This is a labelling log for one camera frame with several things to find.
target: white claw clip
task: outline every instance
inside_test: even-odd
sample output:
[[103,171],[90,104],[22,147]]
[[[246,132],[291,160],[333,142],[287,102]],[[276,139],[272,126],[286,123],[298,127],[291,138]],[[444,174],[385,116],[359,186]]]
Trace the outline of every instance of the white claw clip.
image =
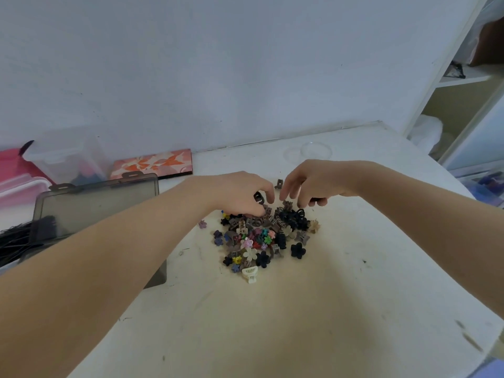
[[249,279],[249,284],[254,284],[255,281],[257,281],[255,279],[255,276],[257,276],[257,271],[259,270],[258,267],[250,267],[250,268],[245,268],[245,269],[242,269],[242,273],[245,277],[247,277]]

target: table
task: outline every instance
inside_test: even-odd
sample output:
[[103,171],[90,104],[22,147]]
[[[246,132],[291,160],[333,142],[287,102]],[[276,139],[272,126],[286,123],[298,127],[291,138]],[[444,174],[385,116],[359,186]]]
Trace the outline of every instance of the table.
[[[308,141],[331,146],[333,160],[377,161],[469,195],[380,124],[197,153],[195,173],[246,170],[276,182],[295,167],[284,155]],[[144,290],[70,377],[465,378],[482,362],[503,321],[386,217],[356,197],[306,216],[321,224],[306,256],[272,260],[249,285],[212,244],[222,229],[212,213],[168,258],[168,281]]]

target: orange floral box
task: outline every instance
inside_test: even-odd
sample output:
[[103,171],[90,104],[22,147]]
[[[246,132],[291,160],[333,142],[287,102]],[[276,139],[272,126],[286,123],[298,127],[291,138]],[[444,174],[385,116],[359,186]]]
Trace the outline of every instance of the orange floral box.
[[116,160],[110,180],[119,179],[124,172],[142,171],[155,173],[159,179],[192,175],[192,154],[190,149],[166,151],[155,155]]

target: white shelf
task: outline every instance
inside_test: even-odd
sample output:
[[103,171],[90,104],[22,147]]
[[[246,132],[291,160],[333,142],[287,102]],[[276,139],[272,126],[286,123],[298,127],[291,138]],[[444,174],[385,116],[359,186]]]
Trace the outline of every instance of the white shelf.
[[477,67],[469,67],[464,65],[465,78],[443,77],[438,83],[438,88],[445,86],[464,85],[466,83],[488,81],[495,75],[504,75],[504,67],[501,65],[482,65]]

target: hand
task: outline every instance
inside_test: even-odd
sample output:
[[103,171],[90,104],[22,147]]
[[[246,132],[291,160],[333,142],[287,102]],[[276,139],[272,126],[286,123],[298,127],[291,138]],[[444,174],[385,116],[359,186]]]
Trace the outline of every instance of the hand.
[[275,201],[273,184],[245,171],[195,176],[191,179],[195,179],[200,188],[205,188],[212,205],[211,209],[223,209],[228,214],[264,215],[263,206],[254,199],[254,194],[259,190],[266,193],[268,203],[272,204]]
[[299,196],[297,205],[304,208],[315,205],[310,202],[312,197],[321,198],[317,203],[325,206],[331,196],[357,196],[357,184],[366,174],[366,168],[373,164],[367,161],[305,160],[285,179],[280,200],[289,195],[291,199]]

